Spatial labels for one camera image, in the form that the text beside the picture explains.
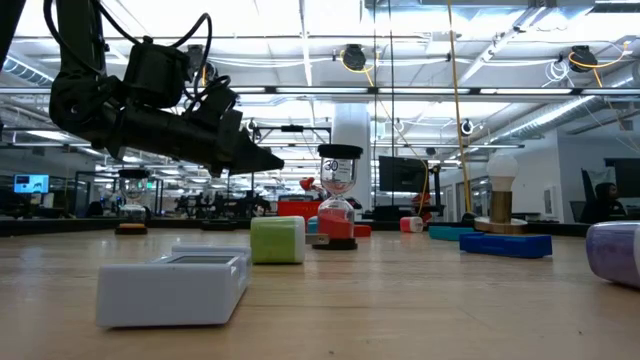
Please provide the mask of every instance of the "white column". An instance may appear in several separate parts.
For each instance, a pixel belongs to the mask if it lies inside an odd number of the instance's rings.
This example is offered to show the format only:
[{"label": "white column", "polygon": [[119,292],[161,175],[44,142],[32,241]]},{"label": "white column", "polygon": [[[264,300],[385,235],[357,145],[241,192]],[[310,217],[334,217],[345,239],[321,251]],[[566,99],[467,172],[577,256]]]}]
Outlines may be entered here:
[{"label": "white column", "polygon": [[367,103],[335,105],[335,116],[331,126],[334,144],[354,145],[362,148],[358,161],[356,185],[345,196],[353,196],[363,210],[371,210],[371,118]]}]

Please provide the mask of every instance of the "red object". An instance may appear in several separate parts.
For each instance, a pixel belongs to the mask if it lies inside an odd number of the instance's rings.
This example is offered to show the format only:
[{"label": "red object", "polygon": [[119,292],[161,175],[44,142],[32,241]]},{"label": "red object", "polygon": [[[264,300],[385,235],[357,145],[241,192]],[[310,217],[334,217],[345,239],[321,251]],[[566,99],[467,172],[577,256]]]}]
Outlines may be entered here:
[{"label": "red object", "polygon": [[400,219],[400,231],[402,232],[422,232],[422,218],[418,216],[407,216]]},{"label": "red object", "polygon": [[[422,205],[431,205],[431,195],[429,194],[418,194],[413,199],[411,199],[411,204],[416,209],[416,212],[420,209],[420,200],[422,200]],[[431,220],[432,215],[428,211],[423,211],[422,214],[418,214],[418,216],[422,217],[422,222],[427,222]]]},{"label": "red object", "polygon": [[302,179],[300,180],[300,187],[302,187],[302,190],[304,191],[310,191],[315,180],[316,179],[314,179],[313,177]]},{"label": "red object", "polygon": [[353,238],[353,223],[345,219],[342,209],[323,209],[318,213],[318,234],[327,234],[331,240]]},{"label": "red object", "polygon": [[355,237],[371,237],[371,226],[355,225],[353,227],[353,236]]},{"label": "red object", "polygon": [[278,201],[278,216],[302,216],[305,221],[318,215],[321,201]]}]

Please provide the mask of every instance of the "table surface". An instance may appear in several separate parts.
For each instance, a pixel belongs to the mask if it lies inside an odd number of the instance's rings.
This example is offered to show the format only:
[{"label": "table surface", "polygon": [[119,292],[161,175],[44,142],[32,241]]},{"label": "table surface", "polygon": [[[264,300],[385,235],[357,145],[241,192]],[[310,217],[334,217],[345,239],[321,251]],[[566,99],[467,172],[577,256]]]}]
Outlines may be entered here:
[{"label": "table surface", "polygon": [[638,359],[640,291],[595,277],[584,239],[552,258],[458,251],[374,232],[357,251],[254,267],[230,322],[103,330],[97,269],[173,244],[248,244],[237,231],[150,229],[0,240],[0,359]]}]

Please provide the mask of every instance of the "light bulb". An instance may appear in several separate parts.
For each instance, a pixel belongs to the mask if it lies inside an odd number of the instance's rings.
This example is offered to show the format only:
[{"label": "light bulb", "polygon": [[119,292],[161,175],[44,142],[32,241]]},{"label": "light bulb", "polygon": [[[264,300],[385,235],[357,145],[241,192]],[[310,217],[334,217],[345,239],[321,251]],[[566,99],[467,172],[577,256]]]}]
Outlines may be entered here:
[{"label": "light bulb", "polygon": [[518,175],[518,162],[511,155],[495,155],[487,164],[493,191],[511,191],[511,184]]}]

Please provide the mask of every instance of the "teal tray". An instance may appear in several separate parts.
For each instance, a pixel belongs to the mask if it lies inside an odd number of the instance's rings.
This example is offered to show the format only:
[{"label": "teal tray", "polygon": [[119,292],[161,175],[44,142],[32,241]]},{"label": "teal tray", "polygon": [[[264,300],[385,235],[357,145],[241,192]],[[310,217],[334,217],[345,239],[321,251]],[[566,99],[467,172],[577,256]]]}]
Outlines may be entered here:
[{"label": "teal tray", "polygon": [[429,236],[435,240],[459,241],[462,234],[476,232],[473,228],[458,228],[450,226],[429,226]]}]

